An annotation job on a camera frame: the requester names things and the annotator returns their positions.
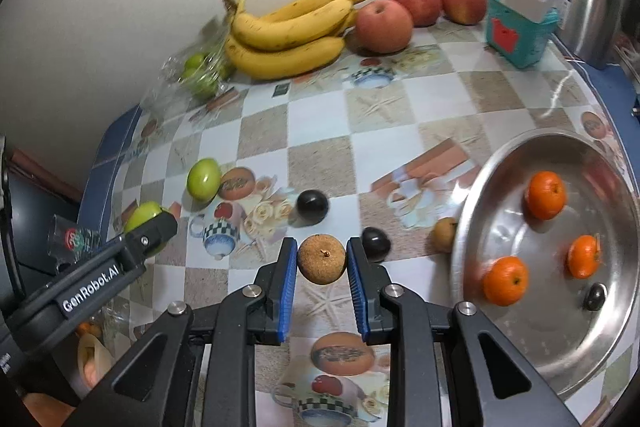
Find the bunch of bananas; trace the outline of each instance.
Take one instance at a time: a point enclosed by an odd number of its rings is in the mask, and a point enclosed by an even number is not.
[[[341,35],[355,24],[354,4],[364,0],[297,0],[263,17],[244,10],[245,0],[223,0],[231,32],[225,51],[257,80],[306,73],[331,62],[344,48]]]

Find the teal plastic container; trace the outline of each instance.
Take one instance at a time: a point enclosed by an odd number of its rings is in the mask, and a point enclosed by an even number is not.
[[[542,22],[523,17],[501,0],[488,0],[486,41],[516,68],[526,68],[542,58],[546,43],[558,24],[558,10],[549,10]]]

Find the stainless steel plate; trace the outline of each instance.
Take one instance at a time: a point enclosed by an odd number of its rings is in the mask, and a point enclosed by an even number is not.
[[[550,221],[523,212],[523,194],[540,170],[557,172],[568,202]],[[603,263],[573,279],[564,260],[572,241],[600,234]],[[561,396],[603,364],[620,337],[638,286],[638,210],[625,181],[587,140],[563,130],[524,133],[482,168],[466,199],[452,254],[454,301],[473,301]],[[529,267],[529,290],[510,307],[484,299],[482,274],[505,255]],[[599,312],[582,308],[593,282],[608,288]]]

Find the tangerine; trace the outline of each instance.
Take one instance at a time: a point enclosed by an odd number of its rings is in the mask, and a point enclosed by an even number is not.
[[[500,257],[482,277],[486,299],[497,306],[519,301],[529,286],[529,270],[517,257]]]
[[[600,242],[593,235],[581,235],[572,242],[566,267],[576,279],[591,277],[600,266]]]
[[[524,198],[531,214],[546,220],[560,213],[566,203],[566,191],[555,172],[540,171],[533,175]]]

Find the screw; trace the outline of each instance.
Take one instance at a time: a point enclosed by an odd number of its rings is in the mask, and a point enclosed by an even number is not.
[[[473,302],[462,301],[458,303],[458,311],[463,315],[470,317],[471,315],[476,314],[476,312],[478,311],[478,308],[476,308],[476,305],[473,304]]]
[[[244,288],[242,288],[242,295],[245,297],[255,298],[260,296],[262,293],[262,288],[257,284],[248,284]]]
[[[404,293],[404,288],[399,284],[387,284],[385,286],[385,293],[389,297],[399,297]]]
[[[167,306],[166,310],[169,312],[169,315],[177,317],[187,311],[187,303],[184,301],[174,301]]]

